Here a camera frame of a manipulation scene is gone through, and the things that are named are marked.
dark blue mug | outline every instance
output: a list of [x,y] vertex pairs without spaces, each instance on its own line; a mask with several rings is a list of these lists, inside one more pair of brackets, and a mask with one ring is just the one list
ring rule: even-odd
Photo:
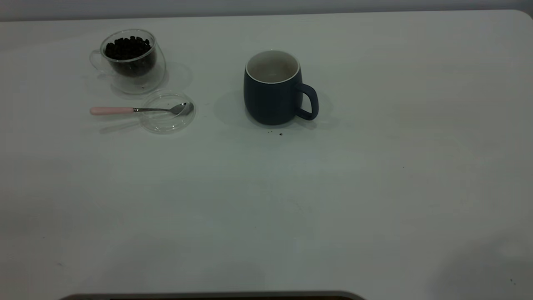
[[[244,102],[259,123],[280,125],[294,116],[313,120],[318,115],[318,97],[314,89],[302,83],[300,63],[289,53],[277,50],[261,52],[246,64]],[[301,108],[303,94],[311,101],[311,112]]]

pink spoon handle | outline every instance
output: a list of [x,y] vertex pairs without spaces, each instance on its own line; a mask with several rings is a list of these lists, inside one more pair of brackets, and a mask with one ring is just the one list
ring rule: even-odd
[[91,107],[91,115],[133,114],[133,107]]

mug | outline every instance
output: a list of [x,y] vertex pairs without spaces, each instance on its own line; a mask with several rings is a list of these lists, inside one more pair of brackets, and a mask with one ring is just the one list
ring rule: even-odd
[[[310,113],[301,109],[303,94],[311,101]],[[318,115],[317,93],[302,83],[300,63],[278,50],[258,53],[246,64],[244,102],[250,115],[265,125],[280,125],[294,116],[313,120]]]
[[[106,55],[106,47],[120,38],[138,37],[148,40],[150,49],[132,59],[113,59]],[[89,56],[89,61],[98,71],[111,79],[111,84],[128,94],[141,94],[155,89],[165,76],[166,62],[156,38],[142,29],[122,30],[108,36]]]

mug rim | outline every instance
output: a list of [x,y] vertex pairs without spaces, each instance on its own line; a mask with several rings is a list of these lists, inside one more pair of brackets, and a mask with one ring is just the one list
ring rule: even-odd
[[[105,53],[105,49],[106,49],[106,41],[116,35],[116,34],[119,34],[119,33],[124,33],[124,32],[127,32],[127,31],[143,31],[147,34],[149,34],[153,39],[154,39],[154,44],[152,45],[152,47],[150,48],[150,50],[146,51],[145,54],[141,55],[141,56],[137,56],[135,58],[130,58],[130,59],[114,59],[114,58],[110,58],[106,55]],[[131,28],[131,29],[124,29],[124,30],[120,30],[120,31],[117,31],[115,33],[112,33],[110,34],[108,37],[106,37],[103,41],[102,41],[102,44],[100,44],[100,55],[102,55],[106,60],[108,61],[112,61],[112,62],[132,62],[132,61],[136,61],[136,60],[139,60],[147,55],[149,55],[150,53],[152,53],[154,51],[154,49],[156,48],[156,45],[157,45],[157,41],[156,41],[156,37],[155,35],[153,35],[151,32],[147,31],[147,30],[144,30],[144,29],[138,29],[138,28]]]
[[[267,52],[281,52],[281,53],[285,53],[287,55],[289,55],[290,57],[292,57],[296,63],[298,64],[298,69],[296,70],[296,72],[289,78],[285,79],[285,80],[282,80],[282,81],[276,81],[276,82],[265,82],[265,81],[261,81],[261,80],[258,80],[256,78],[254,78],[252,75],[250,75],[250,72],[248,72],[248,64],[250,63],[250,61],[258,56],[259,54],[263,54],[263,53],[267,53]],[[298,59],[292,55],[291,53],[287,52],[287,51],[283,51],[283,50],[276,50],[276,49],[270,49],[270,50],[265,50],[265,51],[261,51],[261,52],[258,52],[256,54],[254,54],[252,57],[250,57],[250,59],[248,59],[248,61],[246,62],[246,65],[245,65],[245,71],[246,71],[246,74],[253,80],[257,81],[257,82],[260,82],[260,83],[264,83],[264,84],[278,84],[278,83],[284,83],[284,82],[287,82],[291,79],[294,78],[294,76],[296,76],[299,72],[300,72],[300,62],[298,61]]]

white table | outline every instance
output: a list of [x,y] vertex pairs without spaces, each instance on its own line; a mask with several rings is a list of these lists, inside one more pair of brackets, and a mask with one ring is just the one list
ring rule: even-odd
[[[88,61],[126,28],[157,36],[164,86],[196,102],[183,131],[89,115],[143,102]],[[524,13],[7,22],[0,36],[1,299],[533,297]],[[248,119],[244,64],[265,49],[299,58],[314,122]]]

